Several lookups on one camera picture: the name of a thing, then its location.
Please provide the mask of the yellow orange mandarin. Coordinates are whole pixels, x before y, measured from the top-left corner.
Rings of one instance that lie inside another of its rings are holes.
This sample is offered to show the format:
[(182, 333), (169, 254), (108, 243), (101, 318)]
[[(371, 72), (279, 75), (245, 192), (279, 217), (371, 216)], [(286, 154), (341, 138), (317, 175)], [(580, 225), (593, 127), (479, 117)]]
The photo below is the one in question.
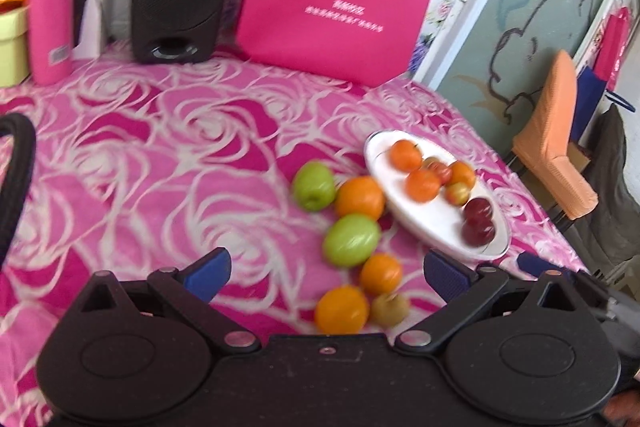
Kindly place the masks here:
[(314, 309), (314, 324), (324, 335), (356, 335), (369, 320), (370, 305), (357, 286), (343, 285), (327, 291)]

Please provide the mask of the red tomato-like fruit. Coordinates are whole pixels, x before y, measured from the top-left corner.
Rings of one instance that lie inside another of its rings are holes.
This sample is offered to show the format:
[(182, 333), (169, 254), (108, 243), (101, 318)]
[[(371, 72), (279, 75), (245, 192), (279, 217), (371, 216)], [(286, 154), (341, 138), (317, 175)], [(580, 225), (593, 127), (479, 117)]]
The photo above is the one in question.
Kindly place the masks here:
[(452, 177), (451, 168), (439, 158), (435, 156), (425, 158), (422, 167), (434, 173), (440, 184), (448, 185), (450, 183)]

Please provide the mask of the orange chair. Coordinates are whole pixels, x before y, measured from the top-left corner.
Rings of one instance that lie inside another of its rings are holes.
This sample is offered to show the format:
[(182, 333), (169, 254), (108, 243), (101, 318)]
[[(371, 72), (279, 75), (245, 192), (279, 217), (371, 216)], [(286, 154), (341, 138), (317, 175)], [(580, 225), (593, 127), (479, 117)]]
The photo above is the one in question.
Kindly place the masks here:
[(561, 50), (555, 55), (532, 117), (514, 136), (511, 148), (572, 221), (587, 216), (599, 202), (597, 193), (568, 157), (576, 102), (576, 68), (570, 54)]

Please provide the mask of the green apple near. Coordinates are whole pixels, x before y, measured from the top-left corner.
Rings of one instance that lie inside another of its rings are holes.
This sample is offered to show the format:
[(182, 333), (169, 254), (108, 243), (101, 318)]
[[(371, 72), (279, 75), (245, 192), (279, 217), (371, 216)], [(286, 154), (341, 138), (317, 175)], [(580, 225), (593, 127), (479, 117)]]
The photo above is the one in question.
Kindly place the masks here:
[(338, 219), (322, 242), (322, 254), (330, 265), (350, 269), (362, 265), (375, 252), (381, 236), (378, 222), (352, 213)]

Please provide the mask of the small brownish green fruit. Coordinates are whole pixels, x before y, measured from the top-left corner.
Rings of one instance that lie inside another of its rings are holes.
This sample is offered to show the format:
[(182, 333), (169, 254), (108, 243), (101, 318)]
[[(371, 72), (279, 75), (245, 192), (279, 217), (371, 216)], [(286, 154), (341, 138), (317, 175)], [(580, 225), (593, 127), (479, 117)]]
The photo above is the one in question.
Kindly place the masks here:
[(381, 295), (371, 301), (370, 321), (382, 329), (392, 329), (408, 317), (409, 311), (410, 300), (404, 294)]

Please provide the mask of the red yellow small fruit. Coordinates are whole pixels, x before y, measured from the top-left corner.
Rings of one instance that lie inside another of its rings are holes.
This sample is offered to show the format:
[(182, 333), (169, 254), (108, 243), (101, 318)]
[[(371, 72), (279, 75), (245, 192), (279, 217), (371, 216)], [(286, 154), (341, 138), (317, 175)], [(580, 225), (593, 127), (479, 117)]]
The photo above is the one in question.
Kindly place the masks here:
[(470, 196), (471, 189), (464, 182), (450, 183), (445, 187), (445, 198), (450, 205), (464, 207)]

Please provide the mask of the green apple far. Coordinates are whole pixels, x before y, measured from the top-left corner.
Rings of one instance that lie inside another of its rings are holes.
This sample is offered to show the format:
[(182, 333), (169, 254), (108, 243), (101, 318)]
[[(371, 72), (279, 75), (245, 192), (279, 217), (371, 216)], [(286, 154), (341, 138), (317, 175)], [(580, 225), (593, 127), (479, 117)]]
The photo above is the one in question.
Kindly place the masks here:
[(297, 205), (305, 211), (326, 209), (334, 202), (336, 194), (333, 171), (320, 161), (306, 162), (294, 176), (292, 194)]

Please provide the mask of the dark red plum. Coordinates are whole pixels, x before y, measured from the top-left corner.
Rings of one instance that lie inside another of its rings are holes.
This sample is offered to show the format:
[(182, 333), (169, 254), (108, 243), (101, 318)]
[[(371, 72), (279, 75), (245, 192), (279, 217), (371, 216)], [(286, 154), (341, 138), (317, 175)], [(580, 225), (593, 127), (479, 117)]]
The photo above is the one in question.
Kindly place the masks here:
[(494, 215), (491, 201), (486, 197), (475, 197), (469, 200), (463, 208), (463, 219), (471, 220), (491, 220)]
[(486, 217), (465, 220), (462, 225), (462, 239), (471, 247), (483, 247), (496, 236), (494, 221)]

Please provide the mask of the small orange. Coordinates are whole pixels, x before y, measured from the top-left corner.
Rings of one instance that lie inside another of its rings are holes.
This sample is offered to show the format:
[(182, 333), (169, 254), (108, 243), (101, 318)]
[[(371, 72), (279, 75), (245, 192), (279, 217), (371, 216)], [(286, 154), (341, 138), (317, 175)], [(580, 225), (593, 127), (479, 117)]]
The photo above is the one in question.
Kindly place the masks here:
[(438, 195), (441, 186), (439, 177), (430, 169), (414, 170), (405, 179), (407, 196), (419, 204), (431, 202)]
[(387, 157), (396, 170), (410, 173), (423, 164), (423, 156), (416, 143), (402, 139), (396, 141), (387, 151)]

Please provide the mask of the pink thermos bottle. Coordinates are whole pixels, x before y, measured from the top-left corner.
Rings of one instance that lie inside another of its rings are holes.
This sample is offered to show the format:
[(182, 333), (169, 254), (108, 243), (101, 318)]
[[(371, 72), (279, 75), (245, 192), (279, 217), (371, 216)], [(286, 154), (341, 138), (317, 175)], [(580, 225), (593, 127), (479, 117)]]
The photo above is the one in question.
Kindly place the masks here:
[(73, 0), (28, 0), (32, 80), (50, 86), (72, 72)]

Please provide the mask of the orange beside far apple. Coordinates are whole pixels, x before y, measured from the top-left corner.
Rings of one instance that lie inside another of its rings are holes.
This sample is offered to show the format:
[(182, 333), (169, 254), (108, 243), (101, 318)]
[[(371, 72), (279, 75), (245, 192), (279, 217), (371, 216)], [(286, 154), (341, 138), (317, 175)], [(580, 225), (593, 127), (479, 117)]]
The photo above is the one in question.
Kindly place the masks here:
[(339, 218), (358, 213), (378, 221), (384, 210), (385, 195), (378, 182), (370, 176), (349, 179), (337, 189), (334, 211)]

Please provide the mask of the orange under plate edge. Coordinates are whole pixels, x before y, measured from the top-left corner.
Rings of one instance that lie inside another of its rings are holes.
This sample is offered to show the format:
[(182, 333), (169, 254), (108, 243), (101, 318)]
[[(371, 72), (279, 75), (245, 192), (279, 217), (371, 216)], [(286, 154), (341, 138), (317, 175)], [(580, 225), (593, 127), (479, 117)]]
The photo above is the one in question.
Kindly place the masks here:
[(383, 253), (373, 254), (363, 263), (359, 274), (360, 287), (372, 297), (393, 293), (401, 280), (401, 263), (394, 256)]

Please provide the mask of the light green cardboard box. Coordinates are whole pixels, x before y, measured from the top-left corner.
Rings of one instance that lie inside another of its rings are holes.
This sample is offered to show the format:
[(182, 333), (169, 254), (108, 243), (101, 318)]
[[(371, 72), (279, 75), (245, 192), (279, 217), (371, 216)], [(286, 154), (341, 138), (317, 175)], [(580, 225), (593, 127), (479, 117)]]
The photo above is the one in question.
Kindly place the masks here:
[(21, 6), (0, 16), (0, 87), (17, 86), (28, 76), (27, 8)]

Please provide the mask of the green apple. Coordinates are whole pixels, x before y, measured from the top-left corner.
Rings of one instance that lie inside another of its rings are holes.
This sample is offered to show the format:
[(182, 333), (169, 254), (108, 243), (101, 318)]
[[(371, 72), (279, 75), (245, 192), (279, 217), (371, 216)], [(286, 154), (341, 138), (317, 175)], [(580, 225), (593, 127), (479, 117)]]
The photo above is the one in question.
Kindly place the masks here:
[(334, 202), (336, 194), (333, 171), (320, 161), (306, 162), (294, 176), (292, 194), (297, 205), (305, 211), (326, 209)]
[(322, 254), (330, 265), (350, 269), (362, 265), (375, 252), (381, 236), (378, 222), (352, 213), (338, 219), (322, 242)]

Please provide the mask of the large front orange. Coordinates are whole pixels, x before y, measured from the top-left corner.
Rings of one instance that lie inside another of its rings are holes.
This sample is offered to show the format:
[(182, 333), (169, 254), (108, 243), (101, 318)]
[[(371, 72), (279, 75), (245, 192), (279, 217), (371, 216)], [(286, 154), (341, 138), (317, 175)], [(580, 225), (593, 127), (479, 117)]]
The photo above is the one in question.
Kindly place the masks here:
[(467, 162), (462, 160), (456, 160), (449, 165), (450, 170), (450, 184), (462, 183), (469, 190), (476, 184), (475, 169)]

